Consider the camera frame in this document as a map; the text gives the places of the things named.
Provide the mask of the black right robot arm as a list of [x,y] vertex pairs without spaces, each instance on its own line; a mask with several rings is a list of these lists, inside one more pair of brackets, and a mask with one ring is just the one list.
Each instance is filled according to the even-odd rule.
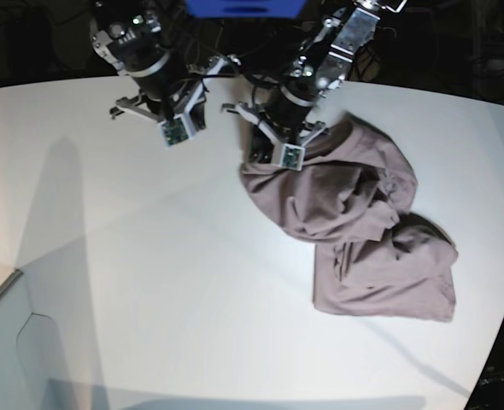
[[206,128],[202,82],[192,76],[183,54],[166,34],[157,1],[89,1],[92,49],[119,76],[138,86],[109,110],[114,120],[135,114],[158,125],[170,144]]

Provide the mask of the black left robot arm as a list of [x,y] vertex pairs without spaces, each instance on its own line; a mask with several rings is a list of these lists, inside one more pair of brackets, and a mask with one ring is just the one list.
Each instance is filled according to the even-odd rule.
[[401,12],[405,1],[352,1],[323,17],[305,40],[266,102],[238,105],[251,125],[248,163],[302,169],[308,146],[328,133],[322,121],[307,117],[319,99],[347,79],[360,49],[373,37],[383,11]]

